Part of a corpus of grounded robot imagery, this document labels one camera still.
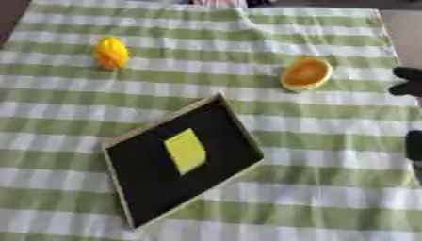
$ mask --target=floor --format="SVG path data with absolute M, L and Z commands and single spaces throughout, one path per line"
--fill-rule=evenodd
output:
M 383 10 L 381 12 L 403 66 L 422 68 L 422 11 Z
M 30 0 L 7 1 L 0 8 L 0 46 L 19 20 Z M 422 68 L 422 0 L 273 0 L 276 6 L 383 8 L 381 15 L 398 50 L 402 65 Z

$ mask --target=tablecloth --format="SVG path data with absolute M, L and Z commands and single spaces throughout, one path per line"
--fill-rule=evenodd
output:
M 95 67 L 92 45 L 107 35 L 127 44 L 124 69 Z M 282 89 L 298 56 L 330 61 L 327 85 Z M 0 239 L 421 240 L 403 141 L 421 115 L 386 93 L 397 64 L 374 9 L 34 0 L 0 54 Z M 101 137 L 218 91 L 263 164 L 133 233 Z

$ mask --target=green stripe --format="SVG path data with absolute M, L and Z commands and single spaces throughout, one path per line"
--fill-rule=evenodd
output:
M 194 219 L 227 223 L 311 227 L 336 230 L 422 232 L 417 225 L 422 211 L 380 208 L 332 208 L 302 205 L 275 205 L 228 201 L 195 201 L 170 215 L 174 219 Z
M 10 119 L 3 120 L 2 131 L 29 132 L 69 135 L 69 136 L 114 136 L 118 130 L 126 130 L 135 124 L 116 124 L 101 121 L 68 121 L 68 120 L 25 120 Z M 356 150 L 376 152 L 402 152 L 403 138 L 389 136 L 364 136 L 344 134 L 313 134 L 313 133 L 291 133 L 291 132 L 268 132 L 252 131 L 261 146 L 265 147 L 287 147 L 295 149 L 318 149 L 318 150 Z
M 223 86 L 240 88 L 273 88 L 283 91 L 280 84 L 280 76 L 266 74 L 241 75 L 229 73 L 209 73 L 209 72 L 182 72 L 182 71 L 155 71 L 155 70 L 135 70 L 124 68 L 110 74 L 92 64 L 92 68 L 75 66 L 48 66 L 39 64 L 0 64 L 2 75 L 28 75 L 35 77 L 59 76 L 74 79 L 99 79 L 107 80 L 110 77 L 119 80 L 139 81 L 148 83 L 172 83 L 172 84 L 195 84 L 204 87 Z M 370 91 L 384 93 L 393 85 L 392 82 L 380 80 L 349 80 L 331 79 L 321 87 L 321 90 L 341 90 L 341 91 Z
M 6 51 L 27 53 L 42 53 L 47 55 L 69 55 L 90 54 L 92 46 L 80 44 L 62 43 L 36 43 L 36 42 L 11 42 Z M 196 60 L 203 62 L 228 62 L 246 64 L 268 64 L 285 66 L 293 63 L 297 55 L 274 54 L 271 52 L 222 52 L 206 50 L 183 50 L 169 48 L 129 48 L 131 57 L 142 57 L 148 59 L 175 59 L 175 60 Z M 332 66 L 346 66 L 351 68 L 393 68 L 397 66 L 397 59 L 392 56 L 364 57 L 364 56 L 325 56 Z
M 112 193 L 2 187 L 0 208 L 114 215 L 116 201 Z
M 264 184 L 335 185 L 364 188 L 419 187 L 414 175 L 405 169 L 261 165 L 243 176 L 242 181 Z
M 104 173 L 106 161 L 102 153 L 49 153 L 0 150 L 0 167 L 20 169 L 65 169 Z
M 2 89 L 3 97 L 10 102 L 32 104 L 107 105 L 145 110 L 175 111 L 198 99 L 183 97 L 154 97 L 148 95 L 77 92 L 68 90 Z M 411 121 L 420 120 L 420 110 L 407 106 L 298 104 L 294 102 L 246 102 L 228 99 L 237 114 L 320 119 L 366 119 Z M 0 126 L 8 121 L 0 119 Z
M 266 34 L 259 30 L 189 30 L 163 27 L 118 26 L 118 25 L 76 25 L 76 24 L 31 24 L 21 23 L 19 31 L 49 31 L 54 33 L 98 34 L 115 36 L 136 36 L 148 38 L 172 38 L 178 40 L 226 40 L 226 41 L 263 41 L 275 40 L 292 44 L 329 44 L 345 46 L 384 46 L 388 40 L 379 36 L 364 35 L 302 35 Z
M 122 16 L 125 18 L 147 18 L 147 19 L 170 19 L 170 20 L 194 20 L 194 21 L 212 21 L 212 22 L 232 22 L 242 18 L 239 13 L 232 9 L 212 11 L 177 11 L 171 9 L 147 9 L 147 8 L 101 8 L 101 7 L 80 7 L 80 6 L 62 6 L 62 5 L 32 5 L 29 10 L 34 13 L 62 14 L 67 15 L 71 12 L 73 15 L 88 16 Z M 380 20 L 355 17 L 340 16 L 317 16 L 315 15 L 283 15 L 280 11 L 278 15 L 257 15 L 248 14 L 248 18 L 256 24 L 298 24 L 298 25 L 322 25 L 322 26 L 366 26 L 381 27 Z
M 37 233 L 6 233 L 0 232 L 0 240 L 5 241 L 122 241 L 121 239 L 112 239 L 106 237 L 83 237 L 76 235 L 53 235 L 53 234 L 37 234 Z

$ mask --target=black object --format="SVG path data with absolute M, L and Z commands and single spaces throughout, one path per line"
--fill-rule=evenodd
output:
M 410 131 L 406 136 L 406 158 L 422 161 L 422 131 Z
M 248 8 L 268 7 L 272 6 L 270 0 L 246 0 Z
M 203 165 L 180 175 L 164 141 L 191 128 L 206 152 Z M 220 95 L 174 119 L 105 147 L 129 223 L 137 228 L 263 158 Z
M 413 95 L 422 97 L 422 70 L 415 68 L 395 67 L 395 76 L 406 79 L 407 82 L 395 85 L 389 89 L 393 95 Z

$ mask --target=yellow sponge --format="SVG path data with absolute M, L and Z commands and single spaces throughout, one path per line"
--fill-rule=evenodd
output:
M 182 175 L 205 162 L 203 144 L 190 128 L 167 139 L 165 145 Z

